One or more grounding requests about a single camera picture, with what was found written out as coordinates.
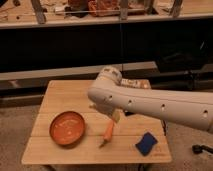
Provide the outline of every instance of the orange bowl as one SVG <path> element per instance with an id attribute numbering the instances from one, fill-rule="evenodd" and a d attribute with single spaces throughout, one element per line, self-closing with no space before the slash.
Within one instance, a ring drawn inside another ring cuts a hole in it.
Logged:
<path id="1" fill-rule="evenodd" d="M 51 138 L 59 145 L 69 145 L 78 141 L 84 131 L 84 118 L 74 111 L 66 111 L 56 116 L 49 129 Z"/>

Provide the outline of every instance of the gray carpet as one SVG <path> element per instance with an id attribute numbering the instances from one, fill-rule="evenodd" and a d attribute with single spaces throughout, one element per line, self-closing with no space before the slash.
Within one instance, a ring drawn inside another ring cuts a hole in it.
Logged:
<path id="1" fill-rule="evenodd" d="M 21 158 L 36 119 L 42 96 L 1 97 L 0 99 L 0 171 L 46 170 L 38 165 L 22 165 Z M 213 155 L 194 155 L 193 144 L 213 147 L 213 135 L 167 123 L 167 139 L 173 161 L 154 164 L 150 171 L 213 171 Z M 54 166 L 58 171 L 136 171 L 138 165 Z"/>

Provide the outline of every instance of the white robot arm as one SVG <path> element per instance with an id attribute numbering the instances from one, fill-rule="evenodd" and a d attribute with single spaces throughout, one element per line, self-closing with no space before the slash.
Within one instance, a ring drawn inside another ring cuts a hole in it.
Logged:
<path id="1" fill-rule="evenodd" d="M 101 70 L 88 97 L 105 111 L 121 108 L 213 133 L 213 93 L 135 89 L 120 86 L 114 67 Z"/>

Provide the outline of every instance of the power cord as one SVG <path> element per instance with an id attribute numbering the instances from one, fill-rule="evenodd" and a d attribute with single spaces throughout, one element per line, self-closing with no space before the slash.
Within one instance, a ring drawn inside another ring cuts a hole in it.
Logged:
<path id="1" fill-rule="evenodd" d="M 210 148 L 206 145 L 193 145 L 192 146 L 192 151 L 194 152 L 194 154 L 200 154 L 203 152 L 203 150 L 213 154 L 213 148 Z"/>

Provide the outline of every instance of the tabletop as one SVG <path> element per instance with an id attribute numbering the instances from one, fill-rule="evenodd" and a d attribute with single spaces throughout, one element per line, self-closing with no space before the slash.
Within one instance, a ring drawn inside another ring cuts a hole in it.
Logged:
<path id="1" fill-rule="evenodd" d="M 46 8 L 46 24 L 38 24 L 36 16 L 29 0 L 21 0 L 21 5 L 15 7 L 12 1 L 7 1 L 0 8 L 0 29 L 4 28 L 31 28 L 49 26 L 74 26 L 74 25 L 95 25 L 95 24 L 115 24 L 143 21 L 164 21 L 171 20 L 171 16 L 162 10 L 162 3 L 170 3 L 172 0 L 156 0 L 154 8 L 159 15 L 130 15 L 127 20 L 120 20 L 118 16 L 93 17 L 90 14 L 79 17 L 66 17 L 54 12 L 57 4 L 66 4 L 67 0 L 40 0 L 42 7 Z M 183 8 L 179 18 L 202 18 L 213 16 L 212 0 L 184 0 Z"/>
<path id="2" fill-rule="evenodd" d="M 171 161 L 161 121 L 139 114 L 125 116 L 115 124 L 112 140 L 99 148 L 109 123 L 106 115 L 91 108 L 87 90 L 92 80 L 50 81 L 31 136 L 26 146 L 23 164 L 121 164 L 164 163 Z M 80 113 L 86 123 L 82 140 L 74 148 L 57 145 L 49 135 L 55 116 L 64 111 Z M 150 154 L 143 156 L 135 147 L 142 136 L 150 132 L 158 140 Z"/>

